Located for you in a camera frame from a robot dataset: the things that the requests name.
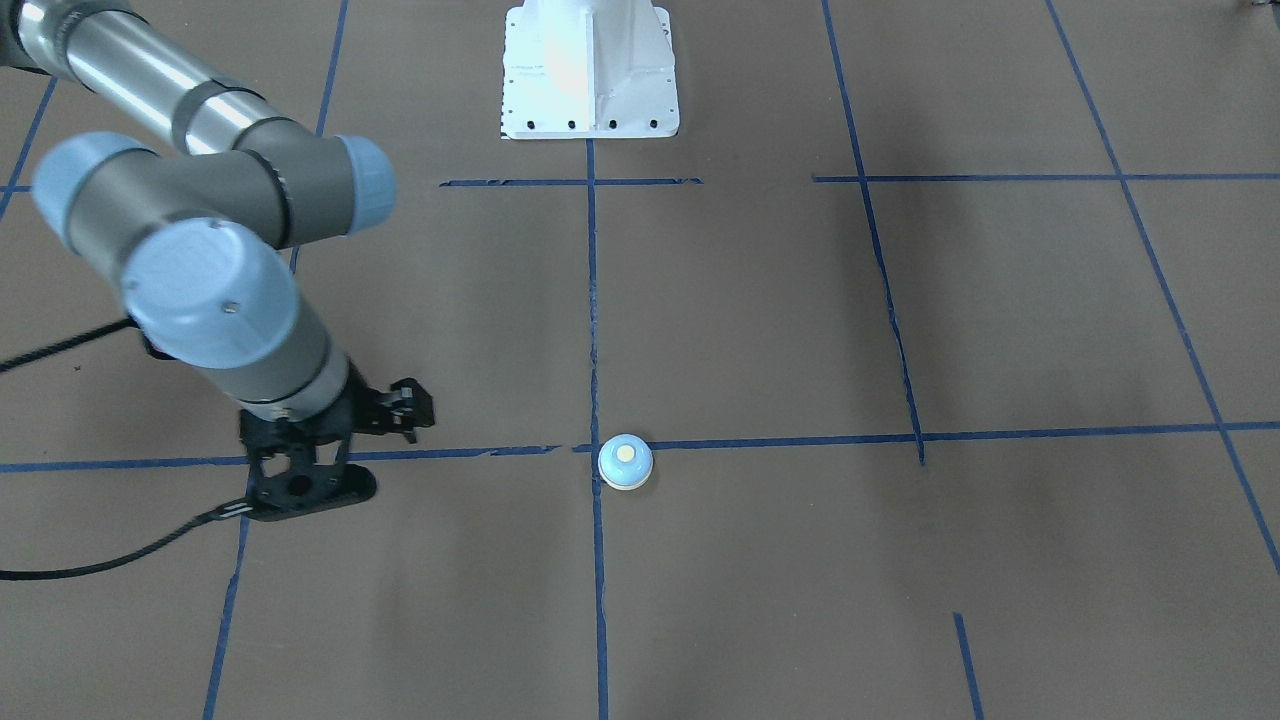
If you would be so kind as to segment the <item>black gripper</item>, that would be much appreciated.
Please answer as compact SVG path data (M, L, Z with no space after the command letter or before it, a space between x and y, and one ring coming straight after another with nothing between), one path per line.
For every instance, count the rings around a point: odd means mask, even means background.
M396 434L416 445L419 430L434 427L435 421L434 398L417 379L403 378L384 392L364 378L348 378L335 400L300 427L312 437Z

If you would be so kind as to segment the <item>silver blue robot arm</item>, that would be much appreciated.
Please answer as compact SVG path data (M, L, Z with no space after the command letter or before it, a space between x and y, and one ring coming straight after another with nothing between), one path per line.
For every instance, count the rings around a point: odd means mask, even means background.
M435 421L415 379L371 388L301 293L283 252L385 222L389 158L323 137L156 31L127 1L5 1L3 64L87 88L164 138L78 135L38 164L32 199L160 354L247 421L415 441Z

